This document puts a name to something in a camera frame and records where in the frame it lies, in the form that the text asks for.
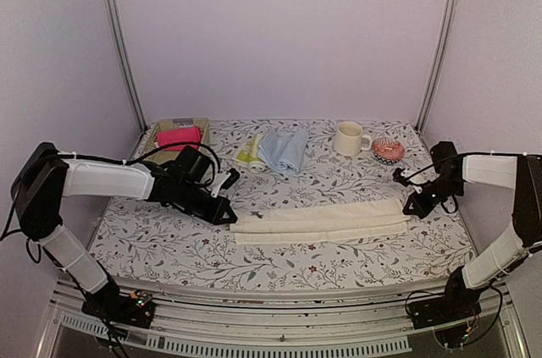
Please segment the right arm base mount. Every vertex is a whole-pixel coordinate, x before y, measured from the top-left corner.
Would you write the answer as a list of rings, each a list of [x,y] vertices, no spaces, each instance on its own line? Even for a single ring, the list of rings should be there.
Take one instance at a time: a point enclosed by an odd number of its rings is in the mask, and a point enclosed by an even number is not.
[[[414,329],[432,329],[437,343],[448,350],[467,344],[482,311],[478,301],[456,303],[428,291],[411,292],[404,307]]]

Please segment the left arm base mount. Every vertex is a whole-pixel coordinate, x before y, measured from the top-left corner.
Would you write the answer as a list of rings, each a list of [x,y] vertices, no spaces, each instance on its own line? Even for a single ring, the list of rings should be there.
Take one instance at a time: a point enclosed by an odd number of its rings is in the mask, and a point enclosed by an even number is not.
[[[84,293],[81,311],[107,323],[120,323],[149,329],[155,315],[156,304],[144,301],[138,295],[99,295]]]

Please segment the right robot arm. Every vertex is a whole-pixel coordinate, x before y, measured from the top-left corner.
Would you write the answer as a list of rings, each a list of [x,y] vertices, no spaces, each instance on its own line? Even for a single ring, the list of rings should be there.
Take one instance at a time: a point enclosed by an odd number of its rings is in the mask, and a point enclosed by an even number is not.
[[[495,280],[504,278],[541,248],[541,157],[471,151],[450,141],[430,150],[433,179],[398,168],[393,180],[413,188],[403,212],[426,218],[436,207],[463,207],[479,254],[451,273],[438,313],[455,321]]]

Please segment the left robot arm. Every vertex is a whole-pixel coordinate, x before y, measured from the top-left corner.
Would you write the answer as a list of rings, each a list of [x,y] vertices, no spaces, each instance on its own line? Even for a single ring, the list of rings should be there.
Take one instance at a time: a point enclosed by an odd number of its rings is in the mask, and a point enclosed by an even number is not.
[[[216,153],[183,143],[173,160],[157,164],[145,154],[137,159],[60,152],[42,142],[12,183],[8,217],[39,251],[56,262],[79,285],[86,304],[108,319],[120,318],[126,304],[142,308],[133,296],[120,294],[111,275],[64,225],[62,200],[71,196],[122,197],[171,207],[212,225],[235,223],[230,201],[220,193],[235,183],[235,169],[222,170]]]

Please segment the cream towel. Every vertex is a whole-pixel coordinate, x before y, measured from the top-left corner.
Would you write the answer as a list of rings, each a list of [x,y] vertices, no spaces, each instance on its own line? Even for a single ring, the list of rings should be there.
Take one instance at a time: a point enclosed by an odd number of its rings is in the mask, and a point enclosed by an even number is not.
[[[403,234],[409,220],[398,199],[387,199],[251,212],[230,232],[239,245],[313,244]]]

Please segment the pink towel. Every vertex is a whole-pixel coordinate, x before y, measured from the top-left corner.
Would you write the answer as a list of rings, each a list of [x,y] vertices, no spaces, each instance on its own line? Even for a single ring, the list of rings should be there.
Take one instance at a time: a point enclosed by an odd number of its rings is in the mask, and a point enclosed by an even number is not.
[[[187,142],[190,142],[190,147],[198,149],[199,143],[202,142],[202,132],[196,126],[183,127],[179,129],[165,130],[158,132],[157,143],[165,151],[182,151]]]

